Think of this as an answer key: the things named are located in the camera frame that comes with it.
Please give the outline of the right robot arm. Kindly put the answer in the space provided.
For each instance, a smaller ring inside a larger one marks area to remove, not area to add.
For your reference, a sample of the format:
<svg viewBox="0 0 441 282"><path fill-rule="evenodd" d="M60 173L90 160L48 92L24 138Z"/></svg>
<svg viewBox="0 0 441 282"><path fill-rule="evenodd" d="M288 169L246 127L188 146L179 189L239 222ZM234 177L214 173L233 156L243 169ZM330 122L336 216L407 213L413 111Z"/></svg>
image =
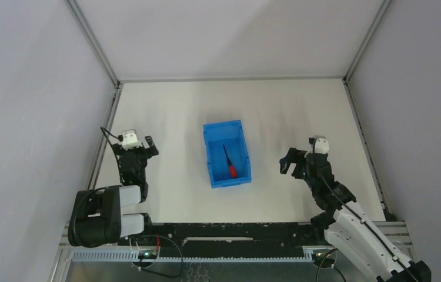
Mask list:
<svg viewBox="0 0 441 282"><path fill-rule="evenodd" d="M369 281L431 281L424 261L415 262L368 219L356 197L336 181L326 154L291 147L280 159L280 173L295 165L292 177L302 179L322 213L311 219L317 244L331 244Z"/></svg>

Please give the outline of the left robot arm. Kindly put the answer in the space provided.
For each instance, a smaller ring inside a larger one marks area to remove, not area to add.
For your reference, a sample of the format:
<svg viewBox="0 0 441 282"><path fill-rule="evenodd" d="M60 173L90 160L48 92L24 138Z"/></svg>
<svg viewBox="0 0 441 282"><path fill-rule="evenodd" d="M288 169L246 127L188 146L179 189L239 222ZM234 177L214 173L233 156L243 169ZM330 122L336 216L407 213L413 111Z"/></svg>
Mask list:
<svg viewBox="0 0 441 282"><path fill-rule="evenodd" d="M147 213L124 213L125 207L143 203L148 197L146 181L148 160L159 154L151 136L145 137L144 147L130 134L121 144L113 144L121 183L76 194L68 226L68 241L72 246L86 248L117 243L132 236L141 245L154 240L155 229Z"/></svg>

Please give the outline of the red handled screwdriver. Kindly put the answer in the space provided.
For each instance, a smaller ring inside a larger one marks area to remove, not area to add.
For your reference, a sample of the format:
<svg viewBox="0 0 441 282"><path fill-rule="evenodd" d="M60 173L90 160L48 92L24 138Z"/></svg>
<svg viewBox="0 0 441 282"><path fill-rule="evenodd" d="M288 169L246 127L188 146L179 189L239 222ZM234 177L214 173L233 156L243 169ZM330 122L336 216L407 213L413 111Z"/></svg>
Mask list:
<svg viewBox="0 0 441 282"><path fill-rule="evenodd" d="M235 179L235 178L238 177L238 175L237 175L236 169L235 169L231 159L228 156L228 153L227 153L225 145L223 145L223 151L225 153L225 157L226 157L226 161L227 161L227 164L228 164L228 170L229 170L230 176L231 176L232 179Z"/></svg>

